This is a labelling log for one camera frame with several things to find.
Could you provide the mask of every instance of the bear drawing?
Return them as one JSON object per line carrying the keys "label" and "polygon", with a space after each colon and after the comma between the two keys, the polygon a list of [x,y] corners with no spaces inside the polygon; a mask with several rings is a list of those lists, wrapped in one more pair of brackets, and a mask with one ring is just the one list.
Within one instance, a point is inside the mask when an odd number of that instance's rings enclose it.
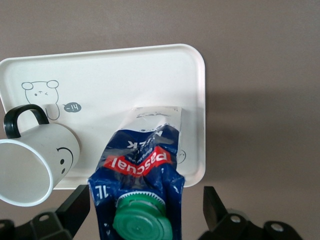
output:
{"label": "bear drawing", "polygon": [[58,81],[23,82],[21,86],[25,90],[27,101],[30,104],[43,106],[48,119],[57,120],[60,117],[60,110],[57,105],[59,100]]}

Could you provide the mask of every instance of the mug rim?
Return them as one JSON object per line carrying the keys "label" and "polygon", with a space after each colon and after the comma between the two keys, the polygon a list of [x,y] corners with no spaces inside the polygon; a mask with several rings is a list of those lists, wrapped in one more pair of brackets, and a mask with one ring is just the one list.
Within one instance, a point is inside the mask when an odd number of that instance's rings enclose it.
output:
{"label": "mug rim", "polygon": [[25,149],[31,151],[33,154],[35,154],[41,160],[41,162],[45,166],[45,169],[46,169],[47,173],[49,174],[49,180],[50,180],[49,188],[48,188],[46,194],[42,198],[40,198],[40,199],[38,199],[36,201],[32,201],[32,202],[14,201],[14,200],[8,199],[7,197],[3,196],[1,193],[0,193],[0,199],[5,201],[5,202],[7,202],[8,204],[12,204],[12,205],[19,206],[19,207],[32,207],[32,206],[35,206],[35,205],[43,203],[50,196],[50,194],[51,194],[51,192],[52,192],[52,190],[54,188],[54,186],[53,186],[54,185],[54,178],[53,178],[52,172],[51,172],[51,170],[49,168],[49,165],[47,164],[45,159],[33,147],[25,144],[24,142],[16,140],[14,138],[0,139],[0,144],[15,144],[15,145],[19,145],[19,146],[24,147]]}

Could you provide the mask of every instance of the bear face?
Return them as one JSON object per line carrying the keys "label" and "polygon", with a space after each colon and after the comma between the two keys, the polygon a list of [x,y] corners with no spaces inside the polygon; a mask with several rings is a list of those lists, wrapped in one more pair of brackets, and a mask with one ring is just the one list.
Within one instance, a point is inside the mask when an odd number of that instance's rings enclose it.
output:
{"label": "bear face", "polygon": [[27,101],[36,105],[57,104],[59,100],[58,86],[59,83],[56,80],[22,83]]}

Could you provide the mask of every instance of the bear ear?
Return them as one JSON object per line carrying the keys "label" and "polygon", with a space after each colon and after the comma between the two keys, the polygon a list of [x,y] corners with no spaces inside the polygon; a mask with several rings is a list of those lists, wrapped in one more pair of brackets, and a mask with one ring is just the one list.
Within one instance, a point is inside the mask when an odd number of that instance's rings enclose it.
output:
{"label": "bear ear", "polygon": [[59,86],[59,82],[57,80],[51,80],[51,81],[48,81],[46,85],[50,89],[56,89]]}
{"label": "bear ear", "polygon": [[21,84],[21,86],[22,86],[22,88],[23,88],[24,90],[31,90],[31,89],[34,88],[34,85],[33,85],[31,82],[28,82],[28,81],[23,82],[23,83]]}

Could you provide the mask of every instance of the red label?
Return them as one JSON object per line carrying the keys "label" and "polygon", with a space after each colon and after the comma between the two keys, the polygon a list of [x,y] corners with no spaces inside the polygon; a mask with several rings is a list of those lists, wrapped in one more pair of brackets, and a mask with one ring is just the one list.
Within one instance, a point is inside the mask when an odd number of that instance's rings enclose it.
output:
{"label": "red label", "polygon": [[103,164],[107,169],[112,169],[121,174],[132,175],[134,177],[145,176],[154,167],[161,164],[171,163],[170,153],[162,147],[156,146],[153,152],[145,158],[139,165],[125,159],[125,156],[108,156]]}

